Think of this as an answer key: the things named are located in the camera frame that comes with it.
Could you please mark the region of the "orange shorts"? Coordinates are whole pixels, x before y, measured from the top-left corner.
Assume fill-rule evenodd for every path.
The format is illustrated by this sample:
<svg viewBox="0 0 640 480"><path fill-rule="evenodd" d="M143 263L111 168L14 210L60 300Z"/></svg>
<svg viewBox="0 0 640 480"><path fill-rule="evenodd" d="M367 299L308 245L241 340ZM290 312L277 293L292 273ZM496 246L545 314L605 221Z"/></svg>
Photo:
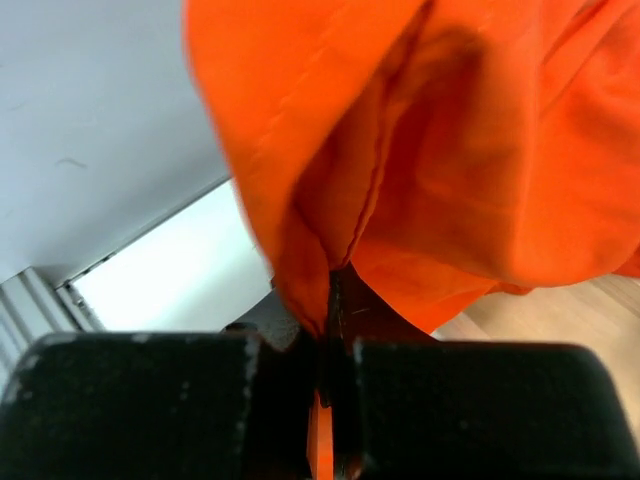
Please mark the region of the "orange shorts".
<svg viewBox="0 0 640 480"><path fill-rule="evenodd" d="M423 331L639 272L635 1L190 1L249 225L313 334L352 265Z"/></svg>

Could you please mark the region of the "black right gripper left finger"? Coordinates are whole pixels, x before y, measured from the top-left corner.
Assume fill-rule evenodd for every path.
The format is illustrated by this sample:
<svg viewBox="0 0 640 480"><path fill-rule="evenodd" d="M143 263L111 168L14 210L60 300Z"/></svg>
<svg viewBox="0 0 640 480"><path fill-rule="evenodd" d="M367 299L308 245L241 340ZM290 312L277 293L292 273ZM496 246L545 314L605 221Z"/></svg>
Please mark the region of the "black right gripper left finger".
<svg viewBox="0 0 640 480"><path fill-rule="evenodd" d="M308 479L316 347L269 293L218 333L55 333L1 400L5 479Z"/></svg>

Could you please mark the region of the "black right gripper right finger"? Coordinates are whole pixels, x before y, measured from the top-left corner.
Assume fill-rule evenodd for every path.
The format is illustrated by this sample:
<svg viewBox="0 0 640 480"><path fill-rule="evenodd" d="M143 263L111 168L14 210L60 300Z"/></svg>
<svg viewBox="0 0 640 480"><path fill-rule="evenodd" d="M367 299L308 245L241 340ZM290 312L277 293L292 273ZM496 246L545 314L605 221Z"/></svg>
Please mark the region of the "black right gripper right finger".
<svg viewBox="0 0 640 480"><path fill-rule="evenodd" d="M566 343L441 341L352 267L330 276L324 403L338 479L635 479L609 372Z"/></svg>

